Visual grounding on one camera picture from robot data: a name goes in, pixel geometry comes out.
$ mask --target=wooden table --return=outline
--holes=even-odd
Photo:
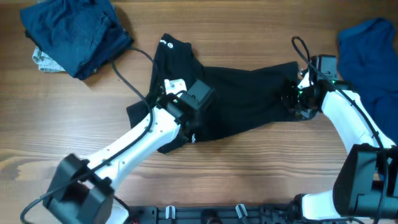
[[[42,73],[32,61],[19,9],[0,5],[0,223],[18,223],[21,210],[46,190],[60,159],[87,156],[129,130],[125,108],[139,101],[109,65],[85,82]],[[298,60],[290,39],[310,53],[337,54],[339,30],[383,16],[398,25],[394,1],[118,1],[136,46],[155,54],[162,34],[190,42],[206,66],[257,69]],[[137,52],[118,60],[120,72],[146,94],[151,64]],[[328,190],[346,151],[333,125],[273,123],[219,141],[155,153],[117,195],[130,205],[235,205],[288,202]],[[28,219],[54,219],[37,206]]]

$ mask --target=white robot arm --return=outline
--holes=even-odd
[[[57,167],[48,189],[53,194],[43,199],[44,207],[62,223],[124,223],[128,211],[114,199],[121,182],[157,149],[198,125],[200,112],[212,96],[213,90],[199,80],[188,91],[170,91],[152,108],[152,122],[148,114],[132,130],[86,160],[70,154]],[[148,132],[138,140],[144,130]],[[90,171],[90,176],[80,178]],[[80,181],[65,185],[76,178]]]
[[[363,108],[359,95],[349,90],[344,90],[344,92],[352,100],[355,100],[357,105],[365,112],[374,129],[379,132],[379,137],[384,147],[389,149],[395,146],[394,142],[384,135]],[[347,154],[350,153],[355,144],[369,144],[370,146],[379,147],[363,117],[341,93],[328,91],[323,99],[322,112],[335,126]],[[319,194],[304,195],[302,198],[302,213],[309,220],[341,218],[333,203],[333,190]]]

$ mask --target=black garment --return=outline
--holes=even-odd
[[[73,78],[84,80],[133,40],[109,0],[52,0],[21,10],[26,34]]]
[[[296,62],[253,71],[204,67],[194,57],[191,44],[168,34],[163,35],[154,60],[162,78],[182,78],[187,89],[199,79],[216,91],[216,100],[203,114],[202,126],[190,131],[190,142],[221,139],[273,121],[294,120],[280,100],[280,91],[286,80],[297,82],[299,66]],[[150,93],[146,97],[151,106],[160,93],[157,77],[153,70]],[[143,102],[138,102],[128,107],[127,113],[134,127],[148,111]],[[159,152],[169,152],[185,142],[177,138]]]

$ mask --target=white logo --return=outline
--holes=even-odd
[[[170,49],[173,48],[173,44],[172,43],[167,43],[166,40],[160,40],[159,42],[167,45]]]

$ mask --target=blue cloth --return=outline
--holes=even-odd
[[[338,70],[351,81],[361,102],[383,133],[398,142],[398,56],[395,28],[377,18],[343,30],[338,36]]]
[[[109,0],[48,0],[21,10],[21,21],[27,36],[80,80],[133,42]]]

